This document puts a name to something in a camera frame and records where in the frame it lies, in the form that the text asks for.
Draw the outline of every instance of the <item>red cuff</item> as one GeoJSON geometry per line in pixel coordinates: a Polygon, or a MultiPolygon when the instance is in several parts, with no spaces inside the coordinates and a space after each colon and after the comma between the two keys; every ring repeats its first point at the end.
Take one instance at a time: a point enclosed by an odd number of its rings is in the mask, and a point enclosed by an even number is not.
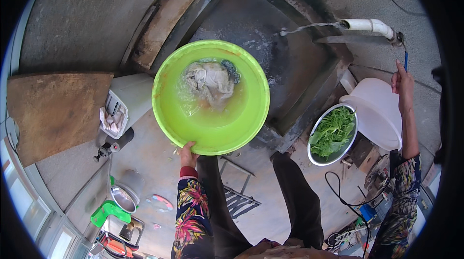
{"type": "Polygon", "coordinates": [[[181,177],[183,176],[194,176],[198,178],[198,172],[191,166],[181,167],[181,177]]]}

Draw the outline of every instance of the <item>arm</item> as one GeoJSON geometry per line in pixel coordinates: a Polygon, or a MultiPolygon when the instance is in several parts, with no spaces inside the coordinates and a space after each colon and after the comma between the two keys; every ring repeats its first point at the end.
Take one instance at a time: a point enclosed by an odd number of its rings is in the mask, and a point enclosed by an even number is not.
{"type": "Polygon", "coordinates": [[[214,258],[208,200],[195,170],[198,154],[190,152],[195,142],[181,150],[181,174],[177,185],[177,212],[172,259],[214,258]]]}
{"type": "Polygon", "coordinates": [[[390,157],[395,189],[369,258],[400,258],[408,248],[408,235],[416,221],[416,205],[421,185],[419,142],[413,110],[414,78],[396,60],[398,72],[392,79],[392,92],[399,94],[403,122],[403,153],[397,161],[390,157]]]}

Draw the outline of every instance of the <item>electrical wire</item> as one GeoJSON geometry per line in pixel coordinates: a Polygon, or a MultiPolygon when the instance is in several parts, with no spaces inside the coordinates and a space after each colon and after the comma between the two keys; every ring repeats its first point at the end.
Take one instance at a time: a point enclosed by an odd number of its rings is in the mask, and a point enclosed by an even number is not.
{"type": "Polygon", "coordinates": [[[399,8],[400,8],[404,13],[406,13],[406,14],[410,14],[410,15],[414,15],[414,16],[427,16],[427,14],[425,14],[425,13],[412,12],[412,11],[406,10],[406,9],[404,9],[403,7],[401,7],[398,3],[396,3],[395,0],[391,0],[391,1],[393,1],[393,3],[394,3],[397,7],[399,7],[399,8]]]}
{"type": "Polygon", "coordinates": [[[364,203],[362,203],[362,204],[348,204],[348,203],[347,203],[344,199],[342,199],[341,196],[340,196],[340,191],[341,191],[341,181],[340,181],[340,177],[339,177],[336,173],[334,173],[333,171],[328,171],[328,172],[325,173],[325,181],[327,182],[327,184],[328,184],[328,186],[330,187],[330,189],[334,192],[334,194],[339,198],[340,202],[341,202],[342,204],[344,204],[345,206],[348,206],[348,208],[350,208],[350,210],[352,210],[353,213],[355,213],[358,217],[360,217],[361,220],[364,222],[364,224],[366,224],[366,228],[367,228],[367,230],[368,230],[368,236],[367,236],[367,239],[366,239],[366,244],[365,244],[365,246],[364,246],[364,253],[363,253],[363,255],[362,255],[362,257],[364,258],[364,257],[366,256],[366,250],[368,249],[368,241],[369,241],[369,237],[370,237],[370,235],[371,235],[371,230],[369,229],[368,222],[366,221],[366,219],[364,219],[364,217],[363,217],[362,215],[358,214],[358,212],[355,211],[355,209],[353,209],[352,207],[363,206],[363,205],[366,205],[366,204],[368,204],[368,203],[374,201],[376,198],[378,198],[378,197],[385,191],[386,187],[388,186],[388,183],[387,183],[386,186],[383,188],[383,190],[380,192],[380,194],[376,195],[376,197],[373,198],[373,199],[371,199],[370,201],[364,202],[364,203]],[[327,174],[329,174],[329,173],[334,174],[334,175],[337,177],[337,179],[338,179],[338,193],[335,192],[335,190],[333,189],[333,187],[332,187],[332,185],[330,184],[330,182],[328,182],[327,174]]]}
{"type": "Polygon", "coordinates": [[[358,186],[358,188],[359,188],[359,191],[362,193],[362,196],[363,196],[364,198],[366,198],[366,195],[364,194],[364,192],[362,191],[362,189],[361,189],[359,186],[358,186]]]}

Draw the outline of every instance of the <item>concrete wall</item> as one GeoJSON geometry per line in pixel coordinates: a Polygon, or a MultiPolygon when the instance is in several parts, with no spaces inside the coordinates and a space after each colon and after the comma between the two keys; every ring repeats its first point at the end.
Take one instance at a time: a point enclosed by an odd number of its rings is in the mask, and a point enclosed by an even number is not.
{"type": "Polygon", "coordinates": [[[20,73],[114,71],[154,0],[36,0],[20,73]]]}
{"type": "MultiPolygon", "coordinates": [[[[432,79],[431,70],[441,65],[432,25],[419,0],[316,0],[333,19],[376,18],[401,31],[409,53],[408,70],[416,80],[414,111],[422,154],[422,177],[432,165],[440,146],[438,109],[441,87],[432,79]]],[[[396,71],[395,59],[404,61],[404,50],[389,46],[349,44],[355,60],[350,70],[361,80],[376,77],[390,82],[396,71]]]]}

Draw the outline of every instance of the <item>person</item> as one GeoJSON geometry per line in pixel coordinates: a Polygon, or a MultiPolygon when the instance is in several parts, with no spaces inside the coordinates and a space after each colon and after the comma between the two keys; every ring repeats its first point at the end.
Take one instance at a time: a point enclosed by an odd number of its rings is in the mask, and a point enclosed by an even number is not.
{"type": "MultiPolygon", "coordinates": [[[[392,206],[380,226],[369,258],[402,257],[416,219],[421,163],[413,110],[414,79],[399,60],[396,65],[398,71],[391,79],[391,86],[392,92],[399,94],[403,151],[402,156],[391,155],[390,169],[396,179],[392,206]]],[[[252,246],[229,215],[217,157],[192,153],[190,148],[194,145],[195,142],[190,141],[180,151],[173,259],[338,257],[321,250],[324,238],[319,197],[290,153],[276,152],[270,157],[290,217],[289,239],[280,245],[264,238],[252,246]]]]}

